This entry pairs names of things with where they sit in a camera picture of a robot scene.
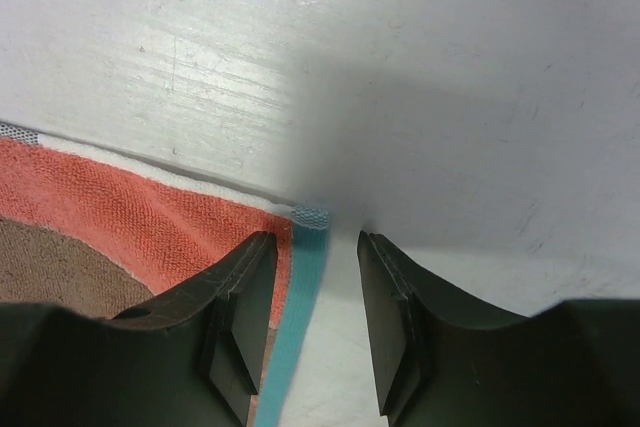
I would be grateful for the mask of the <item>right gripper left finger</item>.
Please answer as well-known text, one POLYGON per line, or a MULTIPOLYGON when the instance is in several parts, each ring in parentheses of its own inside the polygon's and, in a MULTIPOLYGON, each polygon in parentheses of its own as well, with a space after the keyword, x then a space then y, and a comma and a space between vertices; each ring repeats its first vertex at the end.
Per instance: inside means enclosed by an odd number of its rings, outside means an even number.
POLYGON ((277 264, 256 232, 111 319, 1 307, 5 426, 243 426, 258 393, 277 264))

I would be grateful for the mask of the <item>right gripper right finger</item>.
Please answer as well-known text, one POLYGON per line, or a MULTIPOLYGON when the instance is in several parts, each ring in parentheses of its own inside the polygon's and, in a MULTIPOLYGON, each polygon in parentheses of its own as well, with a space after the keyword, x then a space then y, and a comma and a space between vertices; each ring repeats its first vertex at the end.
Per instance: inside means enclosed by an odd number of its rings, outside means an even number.
POLYGON ((362 232, 380 413, 392 426, 635 426, 639 304, 571 299, 532 317, 483 301, 362 232))

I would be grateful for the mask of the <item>orange brown bear towel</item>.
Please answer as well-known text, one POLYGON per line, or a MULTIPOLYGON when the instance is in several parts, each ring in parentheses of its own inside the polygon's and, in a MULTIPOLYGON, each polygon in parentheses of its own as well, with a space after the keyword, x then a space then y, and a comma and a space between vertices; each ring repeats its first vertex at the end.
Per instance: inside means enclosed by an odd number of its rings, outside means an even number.
POLYGON ((261 391, 248 422, 275 426, 327 258, 330 217, 3 124, 1 295, 106 316, 275 234, 277 272, 261 391))

